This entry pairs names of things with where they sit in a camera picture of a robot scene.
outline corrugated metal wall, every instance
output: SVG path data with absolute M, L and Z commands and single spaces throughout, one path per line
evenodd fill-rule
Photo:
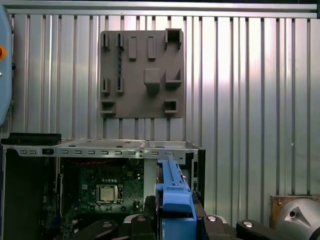
M 207 151 L 205 209 L 232 224 L 268 224 L 270 195 L 320 194 L 319 20 L 19 11 L 11 10 L 17 70 L 2 136 L 191 141 Z M 168 27 L 184 32 L 185 119 L 103 120 L 99 33 Z

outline orange button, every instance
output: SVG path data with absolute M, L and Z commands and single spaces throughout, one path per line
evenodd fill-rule
M 4 46 L 0 46 L 0 61 L 6 57 L 6 49 Z

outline screw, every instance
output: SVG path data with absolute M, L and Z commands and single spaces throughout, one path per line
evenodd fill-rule
M 110 228 L 111 226 L 112 226 L 112 224 L 110 222 L 107 222 L 102 225 L 103 228 Z
M 251 223 L 251 222 L 249 222 L 249 221 L 244 221 L 243 222 L 243 225 L 245 225 L 247 228 L 252 228 L 254 225 Z
M 208 216 L 210 222 L 215 222 L 217 219 L 214 216 Z

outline metal frame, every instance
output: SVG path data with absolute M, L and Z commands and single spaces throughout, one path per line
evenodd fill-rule
M 144 171 L 148 177 L 155 177 L 157 160 L 168 159 L 174 156 L 176 161 L 185 167 L 191 167 L 190 183 L 198 183 L 200 176 L 194 176 L 194 162 L 198 161 L 200 150 L 186 141 L 148 141 L 148 140 L 125 140 L 125 139 L 65 139 L 60 144 L 53 146 L 31 146 L 31 145 L 0 145 L 2 148 L 2 174 L 3 189 L 1 194 L 1 224 L 4 227 L 4 200 L 5 200 L 5 174 L 6 174 L 6 153 L 13 149 L 21 157 L 51 157 L 57 160 L 56 168 L 60 166 L 61 158 L 129 158 L 144 159 Z M 192 163 L 186 161 L 186 154 L 193 154 Z M 152 195 L 155 185 L 146 177 L 144 180 L 145 198 Z
M 115 145 L 106 147 L 100 144 L 103 141 Z M 120 148 L 117 143 L 134 146 Z M 186 164 L 186 153 L 194 153 L 193 159 L 198 161 L 198 149 L 187 141 L 72 139 L 55 146 L 3 145 L 3 150 L 6 149 L 16 150 L 21 157 L 168 159 L 174 156 L 181 165 Z
M 10 14 L 317 18 L 316 4 L 0 0 Z

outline gray metal component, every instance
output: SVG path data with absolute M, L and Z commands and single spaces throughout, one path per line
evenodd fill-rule
M 12 97 L 12 25 L 0 5 L 0 127 L 6 120 Z
M 1 0 L 0 5 L 10 14 L 317 18 L 316 4 Z
M 103 117 L 181 118 L 185 115 L 181 29 L 103 31 L 100 54 Z
M 118 139 L 68 139 L 55 146 L 5 145 L 15 149 L 22 157 L 61 158 L 128 158 L 167 159 L 174 156 L 180 165 L 186 164 L 186 153 L 194 153 L 198 161 L 198 149 L 183 141 L 146 141 Z M 53 150 L 48 155 L 45 150 Z
M 276 230 L 294 240 L 308 240 L 320 227 L 320 203 L 308 198 L 290 201 L 280 211 Z
M 145 158 L 143 173 L 143 202 L 145 202 L 147 196 L 156 195 L 157 161 Z

